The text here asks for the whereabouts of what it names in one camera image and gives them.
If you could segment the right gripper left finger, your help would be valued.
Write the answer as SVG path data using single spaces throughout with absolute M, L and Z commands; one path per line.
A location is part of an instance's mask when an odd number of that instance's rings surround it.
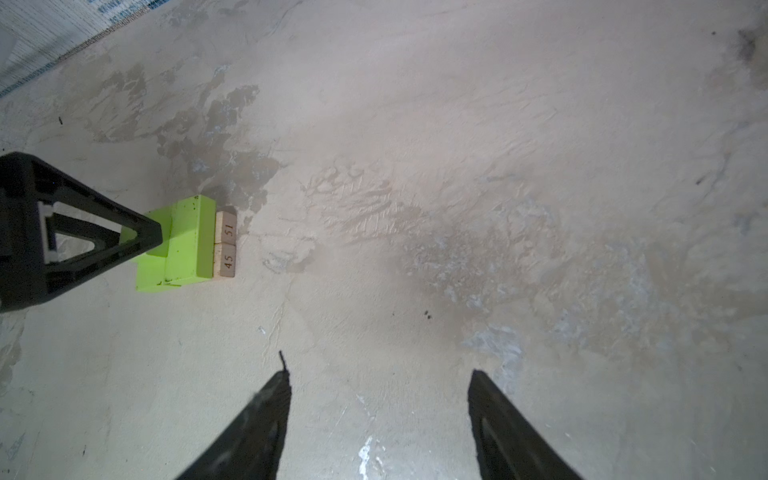
M 291 397 L 290 374 L 280 370 L 178 479 L 276 478 Z

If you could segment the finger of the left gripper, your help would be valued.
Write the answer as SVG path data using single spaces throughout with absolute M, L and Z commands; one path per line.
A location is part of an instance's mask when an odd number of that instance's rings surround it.
M 46 303 L 161 246 L 161 224 L 21 152 L 1 157 L 1 310 Z

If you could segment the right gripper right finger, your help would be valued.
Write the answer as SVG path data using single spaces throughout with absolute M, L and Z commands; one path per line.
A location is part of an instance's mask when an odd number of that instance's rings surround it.
M 580 477 L 481 370 L 471 375 L 468 412 L 483 480 Z

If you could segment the long green block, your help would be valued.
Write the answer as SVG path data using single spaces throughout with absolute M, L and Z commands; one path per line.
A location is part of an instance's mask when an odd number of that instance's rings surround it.
M 196 195 L 172 205 L 164 283 L 185 286 L 213 277 L 216 202 Z
M 146 217 L 160 224 L 162 243 L 158 247 L 131 259 L 131 262 L 137 264 L 137 292 L 159 293 L 179 288 L 179 285 L 165 278 L 172 233 L 172 212 L 173 207 L 168 205 L 144 213 Z

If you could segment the natural wood block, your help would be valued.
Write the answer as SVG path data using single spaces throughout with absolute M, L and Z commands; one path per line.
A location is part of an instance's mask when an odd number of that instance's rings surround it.
M 235 245 L 237 241 L 237 215 L 230 211 L 217 211 L 215 221 L 214 243 Z
M 236 274 L 237 251 L 236 246 L 226 243 L 214 245 L 213 252 L 213 278 L 234 278 Z

